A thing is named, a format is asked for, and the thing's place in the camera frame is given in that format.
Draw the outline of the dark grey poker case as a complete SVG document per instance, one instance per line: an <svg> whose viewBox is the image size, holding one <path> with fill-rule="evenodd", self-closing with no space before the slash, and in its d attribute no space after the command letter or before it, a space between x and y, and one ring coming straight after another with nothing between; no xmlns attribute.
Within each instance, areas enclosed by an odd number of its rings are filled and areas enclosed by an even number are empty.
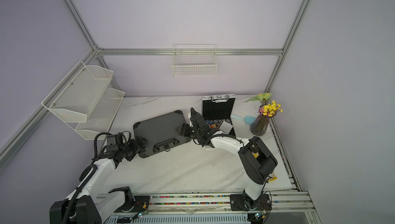
<svg viewBox="0 0 395 224"><path fill-rule="evenodd" d="M139 157L147 158L160 152L168 152L171 148L190 142L191 138L179 134L179 128L184 124L186 120L181 110L135 123L135 139L146 141L144 148L138 152Z"/></svg>

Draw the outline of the silver aluminium poker case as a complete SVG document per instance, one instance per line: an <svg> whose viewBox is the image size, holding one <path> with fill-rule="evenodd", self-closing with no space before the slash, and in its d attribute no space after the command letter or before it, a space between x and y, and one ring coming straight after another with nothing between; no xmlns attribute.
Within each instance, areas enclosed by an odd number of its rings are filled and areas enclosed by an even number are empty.
<svg viewBox="0 0 395 224"><path fill-rule="evenodd" d="M230 119L236 100L234 94L212 95L202 97L202 116L205 120ZM234 128L230 135L235 136Z"/></svg>

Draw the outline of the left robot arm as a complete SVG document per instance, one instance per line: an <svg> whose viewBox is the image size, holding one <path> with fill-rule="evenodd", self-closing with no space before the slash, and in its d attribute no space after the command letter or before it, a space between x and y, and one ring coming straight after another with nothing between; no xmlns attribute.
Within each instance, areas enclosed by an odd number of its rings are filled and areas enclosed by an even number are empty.
<svg viewBox="0 0 395 224"><path fill-rule="evenodd" d="M114 212L129 212L136 200L129 187L115 188L99 203L95 199L104 183L125 159L131 161L145 146L145 138L132 138L123 132L101 132L94 138L94 158L79 177L80 184L49 211L52 224L103 224Z"/></svg>

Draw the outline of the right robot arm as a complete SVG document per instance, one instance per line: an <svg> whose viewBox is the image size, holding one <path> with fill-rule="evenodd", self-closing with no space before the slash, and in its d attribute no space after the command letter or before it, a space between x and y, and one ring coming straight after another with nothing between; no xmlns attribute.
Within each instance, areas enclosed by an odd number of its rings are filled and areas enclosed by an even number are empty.
<svg viewBox="0 0 395 224"><path fill-rule="evenodd" d="M271 198L264 192L278 161L261 138L243 139L211 128L203 116L190 109L190 123L177 128L179 135L194 140L202 147L210 146L238 155L249 181L241 194L231 194L231 209L234 211L271 210Z"/></svg>

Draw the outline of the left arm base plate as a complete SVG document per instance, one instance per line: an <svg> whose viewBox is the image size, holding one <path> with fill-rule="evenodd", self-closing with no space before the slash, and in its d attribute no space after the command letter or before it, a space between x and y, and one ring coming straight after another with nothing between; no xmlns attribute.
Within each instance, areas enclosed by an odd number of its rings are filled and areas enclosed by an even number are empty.
<svg viewBox="0 0 395 224"><path fill-rule="evenodd" d="M115 213L139 213L148 210L150 205L150 196L137 195L134 196L133 203L127 202L125 206L121 206L115 210Z"/></svg>

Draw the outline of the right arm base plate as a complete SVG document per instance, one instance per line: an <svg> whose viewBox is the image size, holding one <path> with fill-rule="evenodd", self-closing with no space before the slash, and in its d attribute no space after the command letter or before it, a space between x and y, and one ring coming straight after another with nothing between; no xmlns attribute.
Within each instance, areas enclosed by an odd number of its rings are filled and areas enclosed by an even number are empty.
<svg viewBox="0 0 395 224"><path fill-rule="evenodd" d="M231 194L229 198L232 211L269 211L272 209L268 194L262 194L256 200L251 200L245 194Z"/></svg>

